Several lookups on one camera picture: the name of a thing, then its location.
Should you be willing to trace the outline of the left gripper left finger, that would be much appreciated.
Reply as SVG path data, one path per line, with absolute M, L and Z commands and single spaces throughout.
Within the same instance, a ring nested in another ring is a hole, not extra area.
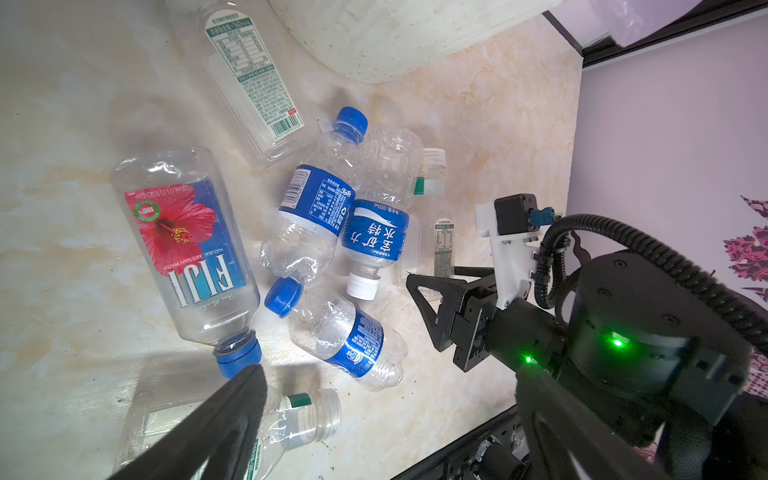
M 268 395 L 264 369 L 249 365 L 114 479 L 244 477 Z

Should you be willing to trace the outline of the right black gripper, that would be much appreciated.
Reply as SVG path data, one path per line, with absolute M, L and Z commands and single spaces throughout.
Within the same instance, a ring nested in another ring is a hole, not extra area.
M 488 357 L 513 371 L 538 365 L 557 372 L 564 363 L 565 327 L 522 298 L 499 308 L 493 278 L 468 282 L 409 274 L 406 289 L 434 348 L 453 347 L 453 363 L 464 372 Z

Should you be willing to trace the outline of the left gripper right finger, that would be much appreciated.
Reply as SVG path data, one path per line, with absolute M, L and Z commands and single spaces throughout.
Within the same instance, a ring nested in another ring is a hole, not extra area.
M 521 368 L 517 407 L 531 479 L 664 479 L 542 368 Z

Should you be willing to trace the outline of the green label clear bottle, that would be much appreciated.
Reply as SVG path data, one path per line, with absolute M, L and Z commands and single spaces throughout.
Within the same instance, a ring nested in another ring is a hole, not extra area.
M 131 406 L 113 470 L 121 470 L 178 426 L 205 400 L 202 394 L 176 400 L 140 400 Z M 244 477 L 265 479 L 283 454 L 337 433 L 341 401 L 333 388 L 284 395 L 268 388 L 265 411 Z
M 292 64 L 293 37 L 267 1 L 166 1 L 182 55 L 252 165 L 267 168 L 320 135 Z
M 417 175 L 403 254 L 396 265 L 396 284 L 404 287 L 409 274 L 451 278 L 455 255 L 454 214 L 446 199 L 446 152 L 424 148 Z

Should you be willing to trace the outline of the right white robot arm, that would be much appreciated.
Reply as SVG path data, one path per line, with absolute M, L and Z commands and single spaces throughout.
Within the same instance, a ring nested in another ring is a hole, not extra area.
M 499 305 L 489 268 L 406 286 L 438 350 L 493 357 L 517 404 L 409 470 L 431 478 L 763 479 L 767 402 L 746 392 L 751 346 L 641 256 L 598 257 L 556 300 Z

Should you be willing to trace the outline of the white ribbed trash bin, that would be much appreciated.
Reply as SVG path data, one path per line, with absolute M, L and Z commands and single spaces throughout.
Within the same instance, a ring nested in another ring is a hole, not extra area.
M 560 5 L 530 0 L 283 0 L 269 3 L 316 60 L 385 83 Z

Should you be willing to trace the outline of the Pepsi blue label bottle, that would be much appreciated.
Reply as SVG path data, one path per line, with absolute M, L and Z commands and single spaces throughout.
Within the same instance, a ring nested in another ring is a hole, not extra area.
M 292 342 L 377 392 L 399 385 L 408 347 L 393 328 L 328 290 L 306 290 L 293 278 L 270 288 L 265 306 L 288 324 Z

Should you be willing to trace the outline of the blue label white cap bottle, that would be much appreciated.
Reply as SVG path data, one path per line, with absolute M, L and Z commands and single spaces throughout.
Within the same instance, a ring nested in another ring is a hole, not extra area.
M 361 188 L 342 235 L 347 293 L 356 299 L 374 299 L 379 271 L 402 255 L 422 153 L 420 137 L 402 127 L 381 127 L 366 140 Z

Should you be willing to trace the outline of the Fiji red flower bottle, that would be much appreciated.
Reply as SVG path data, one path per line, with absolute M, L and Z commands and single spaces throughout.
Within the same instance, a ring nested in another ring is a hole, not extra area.
M 211 347 L 227 379 L 260 363 L 261 297 L 212 152 L 137 155 L 110 180 L 177 334 Z

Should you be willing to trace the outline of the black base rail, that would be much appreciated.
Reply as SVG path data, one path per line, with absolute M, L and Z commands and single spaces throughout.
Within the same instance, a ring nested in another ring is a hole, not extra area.
M 528 455 L 521 416 L 513 405 L 394 479 L 526 479 Z

